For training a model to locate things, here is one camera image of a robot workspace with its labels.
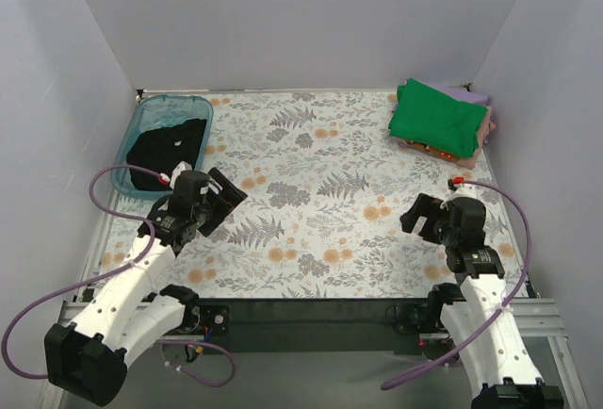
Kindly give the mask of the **green t shirt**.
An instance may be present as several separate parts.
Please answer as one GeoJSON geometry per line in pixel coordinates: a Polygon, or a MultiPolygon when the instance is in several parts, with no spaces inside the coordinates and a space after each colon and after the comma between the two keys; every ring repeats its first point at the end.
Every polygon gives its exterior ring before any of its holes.
{"type": "Polygon", "coordinates": [[[458,101],[415,79],[398,87],[397,101],[388,125],[392,137],[459,158],[470,158],[480,147],[478,132],[488,114],[486,106],[458,101]]]}

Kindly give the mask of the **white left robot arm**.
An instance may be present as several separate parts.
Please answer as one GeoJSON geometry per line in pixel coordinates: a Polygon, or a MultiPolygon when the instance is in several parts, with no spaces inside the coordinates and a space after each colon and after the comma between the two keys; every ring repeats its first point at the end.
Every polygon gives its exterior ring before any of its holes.
{"type": "Polygon", "coordinates": [[[247,198],[216,168],[184,168],[159,178],[171,193],[141,219],[126,270],[44,338],[49,382],[98,406],[117,396],[130,366],[163,335],[201,326],[198,294],[174,285],[156,292],[156,280],[187,244],[210,236],[247,198]]]}

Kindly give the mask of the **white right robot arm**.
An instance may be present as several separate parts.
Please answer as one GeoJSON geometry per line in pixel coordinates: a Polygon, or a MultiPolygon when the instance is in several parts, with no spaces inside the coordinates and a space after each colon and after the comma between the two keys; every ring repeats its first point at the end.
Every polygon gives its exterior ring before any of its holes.
{"type": "Polygon", "coordinates": [[[561,390],[545,382],[524,344],[507,296],[498,253],[485,243],[486,207],[474,197],[442,201],[421,193],[401,229],[445,249],[455,283],[435,286],[428,306],[457,347],[474,408],[562,408],[561,390]]]}

